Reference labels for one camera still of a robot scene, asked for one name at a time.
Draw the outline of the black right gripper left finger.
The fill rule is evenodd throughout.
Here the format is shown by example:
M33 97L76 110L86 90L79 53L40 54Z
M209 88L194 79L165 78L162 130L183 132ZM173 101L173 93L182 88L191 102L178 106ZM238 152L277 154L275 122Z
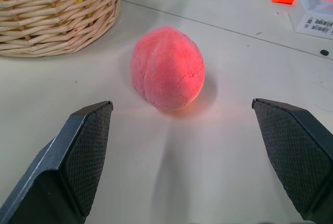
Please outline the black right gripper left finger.
M113 104L72 113L2 207L0 224L85 224L103 171Z

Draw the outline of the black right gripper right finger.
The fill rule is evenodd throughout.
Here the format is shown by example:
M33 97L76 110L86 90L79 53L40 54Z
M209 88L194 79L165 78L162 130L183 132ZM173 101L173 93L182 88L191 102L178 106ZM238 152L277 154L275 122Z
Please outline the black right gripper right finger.
M309 111L252 101L270 163L304 220L333 224L333 134Z

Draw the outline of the wicker basket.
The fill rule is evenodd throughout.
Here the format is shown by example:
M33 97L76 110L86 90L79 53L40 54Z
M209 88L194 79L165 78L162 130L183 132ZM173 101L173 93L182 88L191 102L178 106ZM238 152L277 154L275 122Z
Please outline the wicker basket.
M75 53L115 23L120 0L0 0L0 55Z

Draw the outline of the pink peach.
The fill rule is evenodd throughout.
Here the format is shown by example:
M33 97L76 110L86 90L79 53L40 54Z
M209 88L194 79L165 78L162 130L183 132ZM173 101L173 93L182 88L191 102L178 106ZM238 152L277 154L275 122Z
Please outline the pink peach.
M198 46L183 32L164 26L136 43L131 64L136 92L158 109L176 109L200 93L205 66Z

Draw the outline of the white box with barcode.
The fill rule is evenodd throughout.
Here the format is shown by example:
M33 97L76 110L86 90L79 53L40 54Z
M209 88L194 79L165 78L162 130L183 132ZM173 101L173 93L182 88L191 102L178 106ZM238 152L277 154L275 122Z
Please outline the white box with barcode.
M333 0L294 0L288 15L296 33L333 40Z

